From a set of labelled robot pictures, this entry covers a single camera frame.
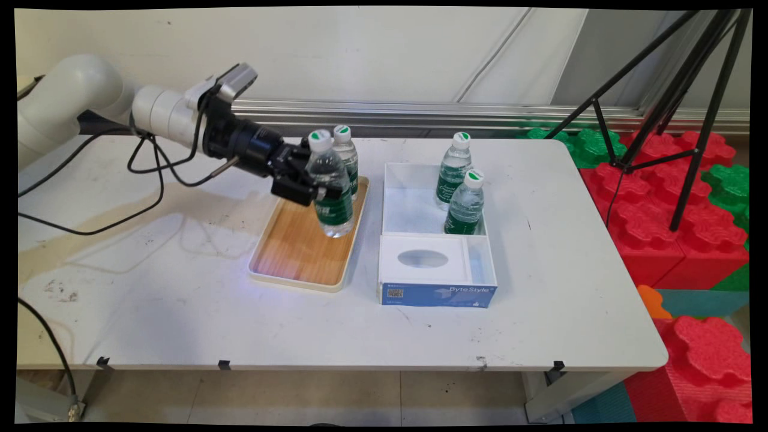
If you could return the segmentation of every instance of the blue label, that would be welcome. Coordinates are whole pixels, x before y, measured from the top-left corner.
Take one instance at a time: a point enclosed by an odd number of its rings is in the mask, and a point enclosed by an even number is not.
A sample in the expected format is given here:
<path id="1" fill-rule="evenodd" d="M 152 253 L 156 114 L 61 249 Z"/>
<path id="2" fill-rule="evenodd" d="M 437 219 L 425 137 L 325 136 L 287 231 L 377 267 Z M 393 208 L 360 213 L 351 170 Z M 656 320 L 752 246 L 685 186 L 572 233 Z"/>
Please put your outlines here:
<path id="1" fill-rule="evenodd" d="M 382 284 L 382 304 L 488 307 L 497 287 L 443 284 Z"/>

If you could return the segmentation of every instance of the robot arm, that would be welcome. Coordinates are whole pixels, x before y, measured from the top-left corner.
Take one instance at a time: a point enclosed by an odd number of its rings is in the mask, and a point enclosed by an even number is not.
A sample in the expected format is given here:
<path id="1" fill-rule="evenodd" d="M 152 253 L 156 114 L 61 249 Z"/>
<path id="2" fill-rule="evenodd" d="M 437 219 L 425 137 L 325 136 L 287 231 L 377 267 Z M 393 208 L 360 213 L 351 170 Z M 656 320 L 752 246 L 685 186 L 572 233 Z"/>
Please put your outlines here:
<path id="1" fill-rule="evenodd" d="M 306 141 L 287 144 L 278 132 L 232 113 L 232 102 L 256 78 L 256 71 L 240 63 L 182 95 L 153 85 L 136 90 L 94 55 L 66 58 L 17 104 L 18 169 L 72 139 L 79 132 L 77 116 L 91 109 L 138 132 L 197 146 L 206 156 L 226 159 L 227 167 L 273 177 L 272 193 L 281 198 L 301 205 L 338 198 L 341 190 L 317 184 L 306 173 Z"/>

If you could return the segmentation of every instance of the tripod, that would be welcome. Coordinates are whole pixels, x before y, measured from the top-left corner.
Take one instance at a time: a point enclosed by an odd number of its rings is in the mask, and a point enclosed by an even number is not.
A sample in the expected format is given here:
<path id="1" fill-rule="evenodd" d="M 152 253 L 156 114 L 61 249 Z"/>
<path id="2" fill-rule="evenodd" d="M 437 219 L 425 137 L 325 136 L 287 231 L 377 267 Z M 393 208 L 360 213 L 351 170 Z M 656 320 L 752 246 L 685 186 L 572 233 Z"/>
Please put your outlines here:
<path id="1" fill-rule="evenodd" d="M 627 152 L 624 154 L 621 160 L 616 159 L 616 154 L 611 145 L 611 140 L 608 137 L 608 129 L 605 124 L 605 118 L 603 112 L 600 109 L 600 103 L 598 99 L 605 94 L 611 87 L 613 87 L 619 80 L 621 80 L 629 71 L 637 66 L 643 59 L 645 59 L 651 52 L 653 52 L 659 45 L 663 44 L 672 34 L 674 34 L 680 27 L 685 25 L 691 18 L 693 18 L 699 11 L 688 11 L 679 17 L 667 30 L 662 32 L 656 37 L 647 47 L 645 47 L 639 54 L 637 54 L 632 60 L 629 61 L 619 72 L 616 73 L 611 79 L 603 84 L 595 93 L 587 98 L 584 103 L 579 105 L 575 111 L 569 114 L 556 128 L 549 131 L 545 139 L 552 139 L 558 132 L 562 131 L 573 120 L 576 119 L 584 110 L 589 108 L 590 105 L 594 108 L 594 113 L 598 118 L 598 124 L 605 141 L 605 147 L 608 152 L 609 164 L 613 167 L 621 169 L 622 175 L 631 173 L 632 171 L 650 167 L 656 164 L 662 164 L 664 162 L 674 161 L 680 158 L 686 158 L 693 156 L 688 166 L 683 188 L 680 191 L 680 197 L 677 199 L 677 206 L 675 207 L 674 214 L 672 216 L 672 222 L 670 224 L 670 231 L 677 231 L 680 227 L 680 220 L 683 218 L 683 211 L 688 202 L 690 195 L 690 189 L 694 185 L 696 179 L 696 173 L 699 171 L 701 165 L 701 158 L 704 155 L 704 150 L 707 148 L 707 140 L 712 132 L 712 125 L 714 124 L 715 117 L 717 116 L 717 110 L 720 109 L 720 103 L 723 100 L 723 94 L 730 78 L 730 73 L 733 70 L 733 65 L 736 63 L 736 57 L 739 53 L 739 47 L 744 39 L 746 33 L 746 26 L 750 20 L 750 13 L 752 9 L 721 9 L 718 10 L 714 17 L 710 20 L 704 32 L 699 37 L 699 40 L 691 50 L 690 54 L 686 57 L 684 63 L 675 74 L 672 81 L 667 86 L 667 89 L 659 98 L 656 105 L 650 110 L 637 136 L 632 141 L 632 144 L 627 148 Z M 723 66 L 720 69 L 720 75 L 717 77 L 717 83 L 710 99 L 709 107 L 707 107 L 707 114 L 704 116 L 704 122 L 701 126 L 701 133 L 699 134 L 699 140 L 696 143 L 696 147 L 690 150 L 682 151 L 675 155 L 658 158 L 653 161 L 647 161 L 642 164 L 632 165 L 632 161 L 637 156 L 643 143 L 648 135 L 653 132 L 657 135 L 664 133 L 670 120 L 674 116 L 675 111 L 683 101 L 685 94 L 688 92 L 690 86 L 694 83 L 699 71 L 706 63 L 707 59 L 712 54 L 712 51 L 717 47 L 720 41 L 723 40 L 725 35 L 735 26 L 733 38 L 730 40 L 728 46 L 728 52 L 726 53 Z"/>

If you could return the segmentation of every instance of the table leg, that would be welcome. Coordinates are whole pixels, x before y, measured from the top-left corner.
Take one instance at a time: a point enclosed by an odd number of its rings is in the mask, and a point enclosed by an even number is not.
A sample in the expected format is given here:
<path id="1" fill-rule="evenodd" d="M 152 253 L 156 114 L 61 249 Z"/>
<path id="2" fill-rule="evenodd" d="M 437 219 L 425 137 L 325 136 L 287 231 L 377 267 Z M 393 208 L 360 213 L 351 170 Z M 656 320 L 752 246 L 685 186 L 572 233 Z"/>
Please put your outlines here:
<path id="1" fill-rule="evenodd" d="M 550 386 L 528 395 L 529 400 L 525 404 L 528 421 L 549 423 L 633 374 L 634 372 L 568 372 Z"/>
<path id="2" fill-rule="evenodd" d="M 95 372 L 95 370 L 72 371 L 74 383 L 79 390 L 80 397 L 88 390 Z M 36 384 L 16 377 L 17 422 L 69 421 L 68 414 L 71 399 L 67 395 L 68 391 L 66 377 L 62 379 L 57 391 L 39 387 Z M 82 413 L 85 409 L 85 404 L 78 402 L 78 406 Z"/>

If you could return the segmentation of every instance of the red foam block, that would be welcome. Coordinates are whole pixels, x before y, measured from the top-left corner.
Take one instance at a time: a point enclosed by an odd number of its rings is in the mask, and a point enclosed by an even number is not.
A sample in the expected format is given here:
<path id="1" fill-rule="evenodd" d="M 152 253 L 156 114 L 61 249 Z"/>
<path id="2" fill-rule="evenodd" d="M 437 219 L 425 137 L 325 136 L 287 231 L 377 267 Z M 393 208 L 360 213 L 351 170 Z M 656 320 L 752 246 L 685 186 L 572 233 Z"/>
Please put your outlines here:
<path id="1" fill-rule="evenodd" d="M 667 211 L 671 221 L 672 210 Z M 709 290 L 744 266 L 750 253 L 748 234 L 733 224 L 733 215 L 710 203 L 686 208 L 677 244 L 685 258 L 654 287 L 664 290 Z"/>
<path id="2" fill-rule="evenodd" d="M 632 141 L 634 141 L 634 138 L 637 137 L 638 132 L 639 131 L 632 132 L 631 135 L 621 139 L 619 142 L 629 148 L 629 146 L 632 144 Z M 637 153 L 633 164 L 642 164 L 644 162 L 653 161 L 658 158 L 675 155 L 680 152 L 680 147 L 675 145 L 675 139 L 672 135 L 656 135 L 655 133 L 650 133 L 645 138 L 643 145 L 640 147 L 640 151 Z"/>
<path id="3" fill-rule="evenodd" d="M 677 206 L 677 199 L 683 190 L 689 164 L 690 158 L 685 158 L 640 170 L 641 177 L 650 184 L 650 196 L 654 198 L 657 204 L 664 207 Z M 701 173 L 697 172 L 690 195 L 688 195 L 687 206 L 706 204 L 711 191 L 712 186 L 701 181 Z"/>
<path id="4" fill-rule="evenodd" d="M 579 170 L 592 201 L 605 221 L 621 172 L 608 164 Z M 684 258 L 677 233 L 664 223 L 666 214 L 648 197 L 650 185 L 639 171 L 621 179 L 611 209 L 610 234 L 636 285 L 654 285 Z"/>
<path id="5" fill-rule="evenodd" d="M 584 184 L 592 196 L 592 201 L 598 207 L 600 216 L 605 221 L 608 205 L 616 193 L 621 171 L 609 164 L 599 164 L 594 170 L 579 170 Z M 621 179 L 621 187 L 616 195 L 614 205 L 620 202 L 640 203 L 648 199 L 650 184 L 640 177 L 638 173 L 625 174 Z"/>
<path id="6" fill-rule="evenodd" d="M 611 212 L 611 238 L 635 284 L 655 285 L 685 258 L 677 232 L 652 201 L 621 202 Z"/>
<path id="7" fill-rule="evenodd" d="M 675 145 L 683 150 L 690 150 L 696 147 L 699 141 L 699 132 L 688 131 L 675 140 Z M 725 143 L 722 135 L 710 133 L 707 139 L 707 148 L 704 149 L 704 155 L 701 158 L 700 170 L 708 170 L 712 165 L 720 164 L 727 167 L 733 164 L 733 157 L 736 156 L 736 149 Z"/>
<path id="8" fill-rule="evenodd" d="M 739 331 L 716 317 L 654 323 L 669 361 L 624 381 L 637 421 L 751 423 L 751 359 Z"/>

